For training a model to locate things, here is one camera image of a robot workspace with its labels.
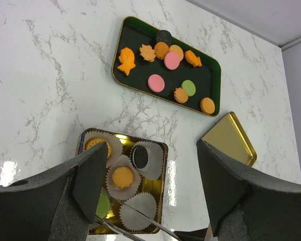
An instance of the metal tongs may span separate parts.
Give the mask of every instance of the metal tongs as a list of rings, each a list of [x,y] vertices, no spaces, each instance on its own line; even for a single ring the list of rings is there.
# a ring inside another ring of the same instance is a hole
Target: metal tongs
[[[165,228],[164,226],[160,225],[159,223],[155,222],[154,220],[149,219],[147,216],[145,216],[145,215],[142,214],[141,212],[137,211],[137,210],[134,209],[133,207],[131,207],[131,206],[129,206],[129,205],[127,205],[127,204],[121,202],[120,200],[117,200],[116,198],[113,198],[113,197],[109,196],[107,193],[105,193],[105,192],[103,192],[103,191],[102,191],[102,193],[105,194],[106,196],[108,196],[108,198],[109,198],[110,200],[114,200],[114,201],[120,203],[121,205],[128,207],[131,211],[133,211],[134,213],[136,213],[136,214],[138,214],[139,216],[143,217],[144,219],[146,219],[146,220],[149,221],[150,223],[154,224],[156,227],[158,227],[159,229],[163,230],[163,231],[164,231],[165,233],[167,233],[168,235],[174,237],[176,240],[182,241],[182,240],[179,239],[179,237],[178,237],[175,233],[173,233],[173,232],[170,231],[169,229]],[[145,241],[144,239],[139,238],[139,237],[133,235],[132,233],[129,233],[129,232],[127,232],[127,231],[125,231],[125,230],[123,230],[123,229],[121,229],[121,228],[115,226],[114,224],[107,222],[106,220],[104,220],[104,219],[98,217],[97,215],[95,215],[95,222],[98,223],[98,224],[101,224],[101,225],[103,225],[103,226],[109,228],[110,230],[114,231],[115,233],[121,234],[121,235],[123,235],[123,236],[125,236],[125,237],[127,237],[127,238],[129,238],[129,239],[131,239],[131,240],[134,240],[134,241]]]

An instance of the white paper liner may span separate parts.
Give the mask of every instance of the white paper liner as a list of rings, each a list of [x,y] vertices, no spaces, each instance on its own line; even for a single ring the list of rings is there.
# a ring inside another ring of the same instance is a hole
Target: white paper liner
[[[90,139],[93,138],[104,138],[105,140],[107,140],[111,146],[111,154],[110,157],[107,160],[106,163],[106,167],[111,167],[111,165],[113,165],[118,157],[121,155],[122,153],[122,143],[120,142],[120,139],[117,138],[116,136],[106,133],[106,132],[98,132],[98,131],[91,131],[91,132],[87,132],[85,134],[85,138],[84,138],[84,145],[83,145],[83,149],[82,151],[85,150],[85,145],[87,143],[87,141],[89,141]]]
[[[124,187],[123,189],[120,189],[119,187],[114,186],[112,181],[112,173],[119,167],[128,167],[132,171],[133,182],[129,187]],[[118,158],[115,164],[113,164],[109,169],[109,171],[107,172],[107,176],[106,176],[107,191],[110,196],[116,199],[127,200],[136,194],[137,189],[140,185],[140,181],[141,181],[140,175],[131,164],[128,156],[122,155]]]
[[[145,216],[154,220],[157,212],[157,204],[155,198],[147,192],[137,194],[135,197],[127,200],[125,204],[133,207]],[[131,231],[138,231],[147,228],[151,223],[139,216],[129,207],[122,206],[119,211],[119,216],[122,224]]]
[[[132,156],[132,151],[136,146],[145,147],[148,153],[148,163],[143,169],[137,169],[138,172],[144,177],[155,181],[162,174],[163,162],[164,162],[164,152],[160,145],[154,142],[137,142],[130,151],[130,156]]]

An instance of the pink macaron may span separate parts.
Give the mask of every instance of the pink macaron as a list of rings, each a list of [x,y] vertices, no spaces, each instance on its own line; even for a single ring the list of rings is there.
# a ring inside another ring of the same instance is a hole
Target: pink macaron
[[[180,61],[180,56],[175,52],[167,53],[164,58],[165,66],[169,70],[177,69],[177,67],[180,65]]]
[[[156,93],[161,92],[165,87],[165,82],[164,82],[163,78],[160,77],[158,74],[152,74],[148,78],[147,83],[148,83],[149,88]]]

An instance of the marble countertop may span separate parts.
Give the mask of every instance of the marble countertop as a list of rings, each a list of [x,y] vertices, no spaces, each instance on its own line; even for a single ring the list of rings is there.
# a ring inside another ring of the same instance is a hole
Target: marble countertop
[[[126,16],[167,29],[220,63],[217,117],[114,81],[111,65]],[[173,230],[204,228],[209,219],[195,143],[230,111],[258,154],[254,168],[301,183],[278,47],[184,0],[0,1],[0,185],[73,157],[80,133],[96,127],[165,142],[163,224]],[[161,232],[142,237],[171,240]]]

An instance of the green macaron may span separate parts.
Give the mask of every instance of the green macaron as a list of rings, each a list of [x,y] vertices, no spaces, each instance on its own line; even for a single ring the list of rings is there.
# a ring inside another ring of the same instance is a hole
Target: green macaron
[[[104,218],[107,216],[109,210],[110,210],[110,202],[108,197],[105,194],[100,193],[96,215],[100,218]]]
[[[188,96],[193,96],[196,92],[195,84],[190,80],[184,80],[182,83],[182,89],[186,90]]]

